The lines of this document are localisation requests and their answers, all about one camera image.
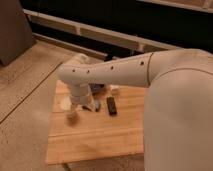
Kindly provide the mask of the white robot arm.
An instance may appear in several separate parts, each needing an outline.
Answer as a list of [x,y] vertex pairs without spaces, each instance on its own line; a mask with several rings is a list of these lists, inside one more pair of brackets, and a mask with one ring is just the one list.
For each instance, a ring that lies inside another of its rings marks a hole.
[[146,87],[145,171],[213,171],[213,54],[176,49],[91,64],[77,54],[59,68],[73,105],[91,83]]

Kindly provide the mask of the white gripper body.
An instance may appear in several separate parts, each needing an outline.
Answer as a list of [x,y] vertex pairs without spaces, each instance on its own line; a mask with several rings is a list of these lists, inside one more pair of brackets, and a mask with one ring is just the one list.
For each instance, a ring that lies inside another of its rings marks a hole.
[[93,104],[93,97],[88,84],[71,85],[69,90],[72,105],[91,106]]

